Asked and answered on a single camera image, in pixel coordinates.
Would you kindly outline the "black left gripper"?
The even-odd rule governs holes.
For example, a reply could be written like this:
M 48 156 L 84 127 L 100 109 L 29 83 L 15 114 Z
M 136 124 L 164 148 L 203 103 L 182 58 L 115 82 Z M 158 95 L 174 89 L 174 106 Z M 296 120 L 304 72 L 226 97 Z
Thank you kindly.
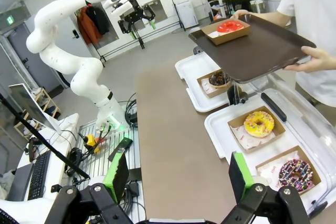
M 140 21 L 141 19 L 147 20 L 153 29 L 156 29 L 154 20 L 155 12 L 149 5 L 144 5 L 143 8 L 138 4 L 137 0 L 129 0 L 132 4 L 131 10 L 127 11 L 124 14 L 122 20 L 118 21 L 118 25 L 123 34 L 129 34 L 133 39 L 136 39 L 136 36 L 133 32 L 131 24 Z

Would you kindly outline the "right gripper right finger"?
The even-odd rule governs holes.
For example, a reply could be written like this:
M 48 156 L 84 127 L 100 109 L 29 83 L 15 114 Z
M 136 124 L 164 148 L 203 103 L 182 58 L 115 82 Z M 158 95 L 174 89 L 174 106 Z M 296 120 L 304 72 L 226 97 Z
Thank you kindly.
M 311 224 L 298 191 L 291 186 L 275 191 L 254 182 L 242 153 L 232 153 L 228 174 L 236 206 L 222 224 L 252 224 L 256 217 L 270 224 Z

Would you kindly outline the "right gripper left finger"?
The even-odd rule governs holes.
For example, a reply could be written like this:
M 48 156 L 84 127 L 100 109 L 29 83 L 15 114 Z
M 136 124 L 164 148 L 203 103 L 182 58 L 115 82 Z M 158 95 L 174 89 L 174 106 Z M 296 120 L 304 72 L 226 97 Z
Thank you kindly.
M 47 216 L 47 224 L 86 224 L 94 216 L 99 216 L 103 224 L 133 224 L 120 206 L 128 178 L 125 153 L 116 153 L 103 182 L 83 190 L 74 185 L 60 190 Z

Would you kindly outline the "brown cardboard donut box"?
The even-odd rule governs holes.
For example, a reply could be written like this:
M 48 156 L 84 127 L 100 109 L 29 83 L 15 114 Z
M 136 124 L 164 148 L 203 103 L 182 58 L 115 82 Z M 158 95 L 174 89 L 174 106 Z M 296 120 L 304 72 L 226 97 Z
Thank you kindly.
M 198 84 L 200 85 L 200 87 L 201 87 L 201 89 L 202 89 L 203 92 L 204 92 L 204 90 L 203 90 L 203 88 L 202 88 L 202 86 L 201 86 L 201 80 L 202 80 L 202 79 L 205 79 L 205 78 L 209 78 L 214 72 L 211 72 L 211 73 L 209 73 L 209 74 L 206 74 L 206 75 L 204 75 L 204 76 L 202 76 L 202 77 L 199 77 L 199 78 L 197 79 L 197 82 L 198 82 Z M 220 95 L 220 94 L 226 92 L 231 86 L 232 86 L 232 81 L 231 81 L 231 79 L 230 79 L 230 83 L 227 84 L 226 86 L 224 86 L 223 88 L 214 88 L 214 87 L 212 86 L 212 89 L 213 89 L 213 92 L 212 92 L 212 93 L 210 93 L 210 94 L 206 94 L 205 92 L 204 92 L 204 93 L 205 93 L 209 98 L 214 98 L 215 96 Z
M 217 27 L 223 23 L 223 22 L 227 22 L 227 21 L 237 21 L 237 22 L 240 22 L 244 25 L 244 28 L 243 29 L 240 29 L 238 31 L 235 31 L 233 33 L 229 33 L 229 34 L 225 34 L 225 35 L 222 35 L 220 37 L 216 37 L 216 38 L 210 38 L 208 36 L 209 33 L 212 33 L 214 31 L 217 31 Z M 250 32 L 250 25 L 241 21 L 241 20 L 238 20 L 238 19 L 226 19 L 226 20 L 222 20 L 220 22 L 217 22 L 217 23 L 213 23 L 211 25 L 208 25 L 208 26 L 205 26 L 203 28 L 201 28 L 201 31 L 205 34 L 205 36 L 216 46 L 220 45 L 220 44 L 223 44 L 225 42 L 228 42 L 228 41 L 231 41 L 231 40 L 234 40 L 234 39 L 237 39 L 237 38 L 240 38 L 242 36 L 247 36 Z
M 266 146 L 266 145 L 268 145 L 268 144 L 274 142 L 275 140 L 277 140 L 277 139 L 279 139 L 280 137 L 282 137 L 282 135 L 283 135 L 283 134 L 285 133 L 285 131 L 286 131 L 285 128 L 283 127 L 283 125 L 281 124 L 281 122 L 276 118 L 276 116 L 275 116 L 275 115 L 274 115 L 274 114 L 273 114 L 267 107 L 265 107 L 265 106 L 261 106 L 261 107 L 259 107 L 259 108 L 256 108 L 256 109 L 254 109 L 254 110 L 252 110 L 252 111 L 250 111 L 250 112 L 247 112 L 247 113 L 245 113 L 245 114 L 243 114 L 243 115 L 241 115 L 241 116 L 238 116 L 238 117 L 232 119 L 231 121 L 228 122 L 228 126 L 229 126 L 229 128 L 230 128 L 230 127 L 240 127 L 240 126 L 243 126 L 243 127 L 244 127 L 244 121 L 245 121 L 246 117 L 247 117 L 249 114 L 251 114 L 251 113 L 253 113 L 253 112 L 256 112 L 256 111 L 265 111 L 265 112 L 269 113 L 269 114 L 273 117 L 273 119 L 274 119 L 274 121 L 275 121 L 275 126 L 274 126 L 274 129 L 273 129 L 272 132 L 275 134 L 275 137 L 274 137 L 271 141 L 269 141 L 268 143 L 263 144 L 262 146 L 259 146 L 259 147 L 257 147 L 257 148 L 253 148 L 252 150 L 245 150 L 245 149 L 243 149 L 242 146 L 238 143 L 238 140 L 236 139 L 236 137 L 234 137 L 234 139 L 237 141 L 237 143 L 241 146 L 241 148 L 242 148 L 245 152 L 252 152 L 252 151 L 255 151 L 255 150 L 257 150 L 257 149 L 260 149 L 260 148 L 262 148 L 262 147 L 264 147 L 264 146 Z
M 273 190 L 292 186 L 299 194 L 304 194 L 321 183 L 312 161 L 300 146 L 295 146 L 259 164 L 256 170 Z

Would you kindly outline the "chocolate donut rainbow sprinkles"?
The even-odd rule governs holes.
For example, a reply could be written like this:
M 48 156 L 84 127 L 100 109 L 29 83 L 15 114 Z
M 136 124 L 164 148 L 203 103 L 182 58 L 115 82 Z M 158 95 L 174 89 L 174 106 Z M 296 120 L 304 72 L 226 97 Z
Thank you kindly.
M 279 172 L 279 185 L 292 186 L 298 192 L 307 190 L 312 185 L 313 170 L 309 163 L 301 159 L 287 161 Z

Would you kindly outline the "red glazed donut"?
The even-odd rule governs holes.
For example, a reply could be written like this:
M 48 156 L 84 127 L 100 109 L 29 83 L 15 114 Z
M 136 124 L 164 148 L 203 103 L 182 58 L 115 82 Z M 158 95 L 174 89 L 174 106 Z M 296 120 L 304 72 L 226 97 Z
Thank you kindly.
M 240 22 L 227 21 L 227 22 L 221 23 L 217 27 L 217 32 L 220 36 L 222 36 L 222 35 L 225 35 L 225 34 L 233 33 L 235 31 L 238 31 L 238 30 L 243 29 L 243 28 L 244 28 L 244 25 Z

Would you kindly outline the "dark brown serving tray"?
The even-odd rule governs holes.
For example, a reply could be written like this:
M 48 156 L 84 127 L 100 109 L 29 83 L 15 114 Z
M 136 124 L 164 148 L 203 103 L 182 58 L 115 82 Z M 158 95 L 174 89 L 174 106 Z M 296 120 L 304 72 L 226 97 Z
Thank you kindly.
M 305 58 L 302 46 L 316 47 L 298 34 L 254 15 L 240 16 L 238 20 L 250 25 L 249 34 L 218 46 L 201 29 L 189 34 L 238 83 L 251 82 Z

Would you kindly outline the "person's right forearm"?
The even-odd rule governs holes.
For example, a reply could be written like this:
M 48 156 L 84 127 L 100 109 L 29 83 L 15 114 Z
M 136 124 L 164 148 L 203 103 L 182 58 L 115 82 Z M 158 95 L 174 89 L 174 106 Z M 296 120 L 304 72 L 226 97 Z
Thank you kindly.
M 254 16 L 262 18 L 264 20 L 267 20 L 268 22 L 276 24 L 280 27 L 286 27 L 287 24 L 292 19 L 291 16 L 284 15 L 280 12 L 271 12 L 271 13 L 252 13 L 252 12 L 248 12 L 248 14 L 254 15 Z

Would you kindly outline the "yellow sprinkled donut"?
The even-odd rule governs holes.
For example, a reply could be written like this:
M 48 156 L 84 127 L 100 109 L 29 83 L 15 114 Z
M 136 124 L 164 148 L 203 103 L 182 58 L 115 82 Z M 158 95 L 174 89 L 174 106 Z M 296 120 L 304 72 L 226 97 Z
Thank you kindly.
M 244 128 L 253 137 L 263 138 L 274 129 L 273 117 L 265 111 L 256 111 L 249 114 L 244 121 Z

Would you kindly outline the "person in white shirt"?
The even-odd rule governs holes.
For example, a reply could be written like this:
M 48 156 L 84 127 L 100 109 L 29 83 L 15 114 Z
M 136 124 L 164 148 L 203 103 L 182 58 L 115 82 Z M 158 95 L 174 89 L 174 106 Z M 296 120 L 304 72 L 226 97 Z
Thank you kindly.
M 336 0 L 281 0 L 277 11 L 295 17 L 297 34 L 336 59 Z M 297 72 L 296 89 L 336 127 L 336 70 Z

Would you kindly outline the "person's right hand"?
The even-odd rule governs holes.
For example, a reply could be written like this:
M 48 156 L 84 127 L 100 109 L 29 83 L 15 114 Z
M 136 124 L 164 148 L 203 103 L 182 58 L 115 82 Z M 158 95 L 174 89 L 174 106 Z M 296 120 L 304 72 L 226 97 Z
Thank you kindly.
M 240 16 L 244 16 L 247 14 L 249 14 L 249 11 L 245 9 L 239 9 L 232 14 L 231 19 L 238 19 Z

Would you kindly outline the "person's left hand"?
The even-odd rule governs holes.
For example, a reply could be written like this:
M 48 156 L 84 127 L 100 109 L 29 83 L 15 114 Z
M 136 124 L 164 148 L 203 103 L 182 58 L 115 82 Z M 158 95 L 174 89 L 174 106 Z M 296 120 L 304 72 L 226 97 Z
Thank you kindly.
M 305 63 L 288 65 L 284 67 L 284 70 L 306 73 L 336 70 L 336 57 L 329 55 L 326 51 L 308 46 L 302 46 L 301 50 L 311 59 Z

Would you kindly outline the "black clothes rack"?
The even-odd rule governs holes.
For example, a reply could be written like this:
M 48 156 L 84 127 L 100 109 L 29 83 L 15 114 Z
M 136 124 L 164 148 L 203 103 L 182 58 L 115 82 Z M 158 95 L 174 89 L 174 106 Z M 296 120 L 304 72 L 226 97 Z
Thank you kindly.
M 163 3 L 161 2 L 161 0 L 151 0 L 151 1 L 146 2 L 146 3 L 143 3 L 143 2 L 140 3 L 139 0 L 137 0 L 137 2 L 141 6 L 141 8 L 143 8 L 144 5 L 149 5 L 153 9 L 153 11 L 155 12 L 155 20 L 154 20 L 155 26 L 157 26 L 157 23 L 160 23 L 161 21 L 168 19 L 167 12 L 165 12 L 165 10 L 163 8 Z M 144 20 L 144 19 L 141 19 L 140 21 L 137 21 L 136 23 L 131 24 L 132 28 L 133 28 L 133 32 L 136 36 L 136 39 L 132 39 L 132 40 L 133 40 L 133 42 L 138 42 L 142 49 L 144 49 L 144 41 L 143 40 L 145 38 L 148 38 L 152 35 L 155 35 L 155 34 L 161 32 L 163 30 L 169 29 L 169 28 L 174 27 L 176 25 L 179 25 L 181 28 L 185 29 L 179 15 L 178 15 L 178 12 L 177 12 L 177 9 L 176 9 L 176 3 L 174 2 L 174 0 L 171 0 L 171 2 L 172 2 L 172 6 L 174 7 L 174 11 L 175 11 L 175 14 L 178 18 L 178 21 L 176 21 L 174 23 L 171 23 L 169 25 L 166 25 L 164 27 L 161 27 L 160 29 L 157 29 L 157 27 L 156 27 L 156 29 L 153 29 L 151 27 L 151 25 L 148 23 L 148 21 Z M 118 34 L 116 33 L 116 28 L 113 27 L 112 23 L 110 22 L 110 19 L 109 19 L 108 15 L 107 15 L 108 10 L 105 10 L 102 7 L 102 3 L 101 2 L 97 2 L 97 3 L 87 2 L 85 7 L 87 8 L 88 6 L 94 6 L 94 7 L 100 8 L 101 10 L 104 11 L 104 14 L 105 14 L 106 18 L 109 21 L 109 32 L 102 35 L 102 38 L 98 40 L 97 45 L 94 45 L 94 44 L 89 44 L 88 45 L 89 51 L 95 57 L 98 57 L 100 60 L 106 61 L 107 56 L 109 56 L 109 55 L 111 55 L 111 54 L 113 54 L 113 53 L 115 53 L 115 52 L 117 52 L 117 51 L 119 51 L 123 48 L 126 48 L 129 44 L 125 44 L 125 45 L 123 45 L 121 47 L 118 47 L 117 49 L 114 49 L 114 50 L 110 50 L 105 54 L 99 52 L 100 48 L 106 46 L 107 44 L 111 44 L 112 42 L 120 39 L 120 36 L 118 36 Z M 116 15 L 116 19 L 118 21 L 122 20 L 123 17 L 124 17 L 124 15 L 121 15 L 121 16 Z

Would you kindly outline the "black jacket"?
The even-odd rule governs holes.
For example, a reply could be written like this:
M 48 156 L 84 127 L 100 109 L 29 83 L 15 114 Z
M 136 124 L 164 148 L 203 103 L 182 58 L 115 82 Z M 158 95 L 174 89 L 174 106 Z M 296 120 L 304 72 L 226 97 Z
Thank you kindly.
M 94 6 L 88 6 L 86 14 L 93 21 L 101 35 L 109 32 L 109 21 L 103 10 Z

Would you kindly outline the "yellow emergency stop button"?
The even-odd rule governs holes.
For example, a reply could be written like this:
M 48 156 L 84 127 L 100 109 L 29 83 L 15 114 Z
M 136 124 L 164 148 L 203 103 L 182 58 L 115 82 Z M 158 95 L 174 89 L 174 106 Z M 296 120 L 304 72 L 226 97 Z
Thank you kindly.
M 85 138 L 85 148 L 91 154 L 96 154 L 99 152 L 99 145 L 104 141 L 103 137 L 95 137 L 92 134 L 89 134 Z

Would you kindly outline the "white air purifier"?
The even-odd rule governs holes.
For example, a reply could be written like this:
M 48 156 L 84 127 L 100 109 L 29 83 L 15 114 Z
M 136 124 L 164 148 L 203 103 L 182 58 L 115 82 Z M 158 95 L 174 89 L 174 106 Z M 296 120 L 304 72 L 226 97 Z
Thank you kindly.
M 196 17 L 194 7 L 191 1 L 185 1 L 179 4 L 176 4 L 176 9 L 179 14 L 179 17 L 182 21 L 184 28 L 191 28 L 199 25 L 198 19 Z

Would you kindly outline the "white display tray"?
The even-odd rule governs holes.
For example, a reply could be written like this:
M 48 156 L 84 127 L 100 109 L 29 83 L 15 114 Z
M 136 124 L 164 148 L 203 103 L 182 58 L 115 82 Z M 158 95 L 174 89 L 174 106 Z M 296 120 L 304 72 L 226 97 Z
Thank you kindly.
M 260 95 L 250 98 L 245 104 L 232 105 L 210 114 L 204 122 L 205 128 L 213 142 L 220 158 L 230 161 L 232 152 L 242 152 L 252 175 L 258 175 L 256 167 L 259 164 L 283 153 L 295 146 L 295 136 L 286 127 L 285 122 L 279 120 L 285 128 L 285 133 L 274 142 L 252 152 L 245 152 L 234 139 L 228 126 L 232 119 L 265 106 L 270 109 Z
M 186 82 L 186 91 L 197 112 L 209 112 L 229 103 L 225 92 L 209 98 L 197 81 L 198 78 L 220 69 L 205 52 L 178 61 L 175 69 L 180 79 Z

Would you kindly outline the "orange jacket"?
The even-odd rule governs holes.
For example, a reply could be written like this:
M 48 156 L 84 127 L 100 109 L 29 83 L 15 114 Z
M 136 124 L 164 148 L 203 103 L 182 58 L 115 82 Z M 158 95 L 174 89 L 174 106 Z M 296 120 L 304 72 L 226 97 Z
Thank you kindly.
M 86 7 L 81 8 L 77 15 L 78 28 L 87 45 L 97 45 L 98 40 L 102 38 L 102 35 L 99 33 L 94 22 L 87 15 L 86 10 Z

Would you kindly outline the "white computer desk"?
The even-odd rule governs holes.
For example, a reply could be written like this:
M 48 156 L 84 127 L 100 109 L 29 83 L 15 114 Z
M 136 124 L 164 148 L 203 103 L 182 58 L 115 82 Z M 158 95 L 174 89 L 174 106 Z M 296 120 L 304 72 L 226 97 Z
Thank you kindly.
M 63 130 L 62 134 L 58 134 L 54 130 L 45 128 L 39 133 L 58 150 L 62 155 L 67 156 L 68 152 L 75 146 L 77 131 L 76 126 L 79 120 L 79 114 L 74 113 L 62 120 L 59 120 L 60 128 Z M 61 184 L 64 175 L 65 163 L 61 161 L 54 153 L 50 154 L 48 162 L 45 185 L 43 188 L 44 198 L 54 200 L 56 193 L 51 192 L 52 185 Z

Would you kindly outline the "black keyboard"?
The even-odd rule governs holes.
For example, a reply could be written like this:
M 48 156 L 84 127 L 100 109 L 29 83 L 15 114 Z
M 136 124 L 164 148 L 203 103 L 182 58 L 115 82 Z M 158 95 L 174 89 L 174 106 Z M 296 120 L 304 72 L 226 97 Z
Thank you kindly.
M 27 200 L 43 197 L 50 155 L 51 151 L 46 151 L 37 157 L 36 162 L 33 165 Z

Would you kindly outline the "black tripod pole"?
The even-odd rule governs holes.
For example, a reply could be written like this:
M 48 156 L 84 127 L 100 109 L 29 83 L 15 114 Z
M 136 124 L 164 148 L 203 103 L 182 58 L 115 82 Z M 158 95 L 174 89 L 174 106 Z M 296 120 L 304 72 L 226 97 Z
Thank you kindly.
M 71 160 L 62 155 L 61 152 L 56 150 L 47 140 L 36 130 L 34 129 L 19 113 L 12 107 L 12 105 L 5 99 L 5 97 L 0 93 L 0 102 L 13 114 L 13 116 L 18 119 L 28 130 L 36 136 L 51 152 L 53 152 L 61 161 L 66 165 L 72 168 L 76 173 L 82 176 L 84 179 L 90 178 L 90 176 L 85 173 L 78 165 L 75 165 Z

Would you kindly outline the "dark grey laptop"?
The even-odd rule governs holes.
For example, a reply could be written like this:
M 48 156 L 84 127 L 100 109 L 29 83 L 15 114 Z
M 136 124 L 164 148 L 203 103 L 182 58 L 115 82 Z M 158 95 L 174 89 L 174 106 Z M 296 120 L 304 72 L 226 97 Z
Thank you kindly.
M 33 163 L 29 163 L 16 169 L 14 180 L 11 185 L 7 201 L 23 201 L 29 184 Z

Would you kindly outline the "grey door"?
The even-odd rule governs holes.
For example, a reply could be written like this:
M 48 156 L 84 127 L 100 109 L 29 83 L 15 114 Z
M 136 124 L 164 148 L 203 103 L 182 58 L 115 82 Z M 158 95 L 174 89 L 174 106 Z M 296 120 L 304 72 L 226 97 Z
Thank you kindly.
M 26 39 L 29 35 L 26 24 L 22 23 L 11 30 L 6 38 L 24 69 L 39 87 L 44 88 L 48 93 L 54 93 L 52 96 L 62 93 L 64 88 L 55 72 L 42 62 L 39 54 L 33 54 L 27 49 Z

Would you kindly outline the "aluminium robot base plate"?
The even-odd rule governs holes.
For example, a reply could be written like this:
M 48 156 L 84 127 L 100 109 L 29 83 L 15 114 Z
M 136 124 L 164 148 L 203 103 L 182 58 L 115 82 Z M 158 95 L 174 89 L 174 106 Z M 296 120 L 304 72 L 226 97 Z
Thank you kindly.
M 108 131 L 108 127 L 106 126 L 102 136 L 104 137 L 104 141 L 99 144 L 98 153 L 90 155 L 80 164 L 80 168 L 91 178 L 102 176 L 107 173 L 110 166 L 108 157 L 125 137 L 133 141 L 129 149 L 125 152 L 128 168 L 135 169 L 141 167 L 140 141 L 137 129 L 128 128 L 124 131 L 115 133 L 114 131 Z

